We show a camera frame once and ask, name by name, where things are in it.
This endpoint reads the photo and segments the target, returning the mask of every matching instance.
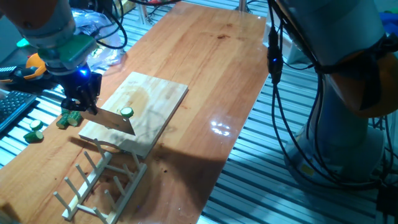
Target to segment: plastic bag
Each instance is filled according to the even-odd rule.
[[[72,9],[72,14],[76,23],[75,34],[91,35],[99,31],[94,38],[100,39],[118,28],[117,24],[112,25],[112,22],[104,14],[98,12]],[[121,45],[121,39],[117,32],[100,41],[111,46]],[[123,54],[123,49],[114,50],[98,45],[98,48],[88,56],[87,64],[92,70],[104,65],[117,65],[121,62]]]

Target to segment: blue led light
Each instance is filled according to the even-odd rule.
[[[80,73],[82,74],[82,75],[84,75],[84,76],[86,76],[87,75],[87,70],[80,70]]]

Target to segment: wooden peg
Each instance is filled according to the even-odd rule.
[[[61,202],[61,204],[68,210],[68,212],[70,213],[70,207],[69,205],[63,200],[63,198],[61,197],[61,195],[58,194],[58,192],[54,192],[54,196],[58,199],[58,201]]]
[[[138,161],[137,155],[134,152],[131,152],[131,155],[132,155],[132,158],[134,159],[134,162],[136,163],[137,171],[139,171],[140,167],[139,167],[139,161]]]
[[[108,202],[111,204],[112,208],[116,211],[118,208],[108,190],[105,190],[105,196],[108,199]]]
[[[75,193],[75,195],[77,196],[78,199],[80,199],[80,194],[79,191],[77,191],[76,187],[72,184],[72,182],[70,181],[70,179],[68,177],[64,178],[65,182],[69,185],[69,187],[73,190],[73,192]]]
[[[93,210],[94,210],[95,214],[97,215],[97,217],[102,221],[102,223],[108,224],[105,217],[102,215],[102,213],[98,210],[97,207],[94,207]]]
[[[89,162],[89,163],[91,164],[91,166],[93,167],[94,171],[97,171],[98,168],[97,168],[97,166],[95,165],[95,163],[93,162],[93,160],[91,159],[91,157],[88,155],[88,153],[87,153],[86,151],[84,151],[83,153],[84,153],[84,155],[86,156],[88,162]]]
[[[118,189],[119,189],[120,193],[121,193],[123,196],[125,196],[125,195],[126,195],[126,192],[124,191],[122,185],[120,184],[119,178],[116,177],[116,176],[114,176],[114,177],[113,177],[113,180],[114,180],[114,182],[116,183],[116,186],[118,186]]]
[[[101,147],[101,144],[98,141],[98,139],[94,139],[94,143],[97,145],[97,149],[98,149],[99,153],[101,154],[102,158],[105,159],[104,151],[103,151],[103,149]]]
[[[127,176],[129,177],[129,180],[133,182],[134,179],[132,178],[132,173],[129,171],[129,168],[127,168],[127,165],[123,164],[123,169],[126,172]]]
[[[89,184],[90,184],[90,181],[88,181],[88,179],[87,179],[87,177],[86,177],[86,174],[85,174],[85,173],[83,172],[83,170],[80,168],[79,164],[76,164],[75,166],[76,166],[77,170],[79,171],[81,177],[85,180],[86,184],[89,185]]]

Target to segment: green vegetable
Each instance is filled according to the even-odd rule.
[[[65,108],[61,108],[61,114],[62,114],[62,115],[70,114],[70,110],[65,109]]]
[[[30,128],[33,131],[38,131],[43,128],[43,122],[39,120],[34,120],[30,123]]]
[[[66,129],[69,126],[68,117],[69,114],[62,115],[61,119],[56,123],[57,127],[60,129]]]
[[[73,127],[78,126],[81,121],[83,120],[83,117],[81,117],[79,111],[72,111],[70,115],[68,116],[68,123],[72,125]]]
[[[125,118],[130,118],[131,116],[133,116],[134,111],[131,108],[123,108],[120,113],[122,114],[123,117]]]
[[[44,138],[40,131],[32,131],[24,136],[24,139],[28,143],[39,142]]]

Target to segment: orange object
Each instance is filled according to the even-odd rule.
[[[33,54],[29,57],[29,59],[26,61],[26,68],[31,68],[31,67],[36,67],[37,70],[35,73],[31,75],[25,76],[25,80],[30,80],[32,78],[36,78],[37,76],[42,75],[47,69],[45,67],[44,61],[39,57],[38,54]],[[12,80],[7,79],[7,80],[0,80],[2,83],[10,83]]]

